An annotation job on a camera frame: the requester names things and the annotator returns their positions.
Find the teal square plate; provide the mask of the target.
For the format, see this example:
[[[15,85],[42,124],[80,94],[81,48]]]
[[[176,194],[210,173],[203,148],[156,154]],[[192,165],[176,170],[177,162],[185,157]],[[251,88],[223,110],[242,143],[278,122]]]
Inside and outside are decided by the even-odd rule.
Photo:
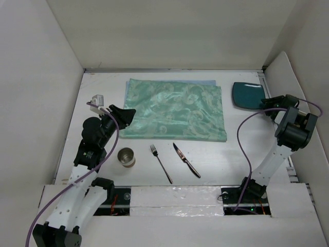
[[[235,107],[246,110],[260,110],[264,107],[265,91],[262,85],[235,82],[232,86],[232,101]]]

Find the metal cup with cork base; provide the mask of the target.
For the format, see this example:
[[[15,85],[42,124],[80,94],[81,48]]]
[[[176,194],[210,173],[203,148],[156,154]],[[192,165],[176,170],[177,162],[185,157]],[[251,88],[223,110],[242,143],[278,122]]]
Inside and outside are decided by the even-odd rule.
[[[117,158],[120,164],[125,168],[131,168],[135,165],[136,159],[134,156],[134,151],[131,148],[122,148],[118,154]]]

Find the green patterned cloth placemat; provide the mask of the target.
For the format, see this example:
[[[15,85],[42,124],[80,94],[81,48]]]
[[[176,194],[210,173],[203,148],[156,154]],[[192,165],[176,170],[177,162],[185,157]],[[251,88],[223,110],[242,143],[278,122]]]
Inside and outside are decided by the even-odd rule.
[[[226,142],[222,89],[214,83],[130,79],[125,109],[135,109],[126,139]]]

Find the dark metal fork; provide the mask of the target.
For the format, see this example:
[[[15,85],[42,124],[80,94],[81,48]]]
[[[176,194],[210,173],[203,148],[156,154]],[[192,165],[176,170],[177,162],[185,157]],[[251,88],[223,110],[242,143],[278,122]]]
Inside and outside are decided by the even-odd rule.
[[[159,161],[159,163],[160,163],[160,165],[161,165],[161,167],[162,167],[162,169],[163,169],[163,171],[164,171],[164,173],[165,173],[165,175],[166,175],[166,177],[167,177],[169,183],[170,183],[170,184],[173,184],[173,180],[171,179],[170,175],[168,174],[168,172],[166,171],[164,165],[162,164],[160,158],[158,157],[158,152],[157,152],[156,147],[155,147],[154,145],[150,145],[150,149],[151,149],[152,154],[153,154],[153,155],[157,158],[157,160]]]

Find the dark metal knife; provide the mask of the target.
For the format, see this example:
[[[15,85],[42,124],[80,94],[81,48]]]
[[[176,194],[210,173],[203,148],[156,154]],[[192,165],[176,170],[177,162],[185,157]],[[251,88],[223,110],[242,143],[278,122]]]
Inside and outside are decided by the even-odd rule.
[[[191,172],[197,177],[197,178],[201,178],[201,175],[197,172],[197,170],[192,166],[192,164],[187,160],[187,158],[185,157],[185,155],[182,153],[182,151],[177,147],[177,145],[175,143],[173,143],[173,147],[176,151],[176,153],[178,154],[178,156],[180,157],[180,159],[188,166],[188,168],[191,170]]]

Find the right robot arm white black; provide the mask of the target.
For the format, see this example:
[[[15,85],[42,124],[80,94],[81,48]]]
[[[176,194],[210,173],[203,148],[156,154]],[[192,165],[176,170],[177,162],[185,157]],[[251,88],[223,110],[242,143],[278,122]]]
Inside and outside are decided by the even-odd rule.
[[[292,95],[261,99],[261,110],[247,117],[265,113],[278,124],[275,131],[275,143],[269,153],[255,169],[249,169],[249,175],[237,190],[239,202],[248,203],[259,199],[265,192],[271,177],[281,164],[294,152],[305,148],[314,132],[320,115],[301,112],[298,108],[301,99]]]

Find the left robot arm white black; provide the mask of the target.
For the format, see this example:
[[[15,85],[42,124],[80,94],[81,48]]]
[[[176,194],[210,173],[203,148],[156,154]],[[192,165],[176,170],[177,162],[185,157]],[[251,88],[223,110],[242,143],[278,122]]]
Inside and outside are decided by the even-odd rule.
[[[111,136],[119,136],[136,114],[134,109],[120,109],[110,105],[107,109],[88,104],[99,114],[83,123],[82,140],[78,147],[69,183],[38,213],[38,217],[54,202],[55,209],[44,224],[33,222],[28,237],[37,246],[81,246],[81,232],[99,206],[114,199],[114,182],[100,178],[98,172],[110,157],[105,146]]]

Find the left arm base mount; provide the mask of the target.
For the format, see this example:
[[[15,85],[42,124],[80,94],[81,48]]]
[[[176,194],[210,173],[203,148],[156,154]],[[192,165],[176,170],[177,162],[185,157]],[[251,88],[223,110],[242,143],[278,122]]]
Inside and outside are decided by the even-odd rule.
[[[102,203],[94,216],[129,216],[131,202],[130,187],[115,187],[113,195]]]

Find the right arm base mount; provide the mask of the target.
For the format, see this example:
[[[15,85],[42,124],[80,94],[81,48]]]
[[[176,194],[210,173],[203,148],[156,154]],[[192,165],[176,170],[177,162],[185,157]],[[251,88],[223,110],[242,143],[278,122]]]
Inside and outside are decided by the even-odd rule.
[[[239,186],[221,187],[217,200],[223,203],[225,216],[271,215],[266,192],[258,197],[245,191],[240,200],[241,191]]]

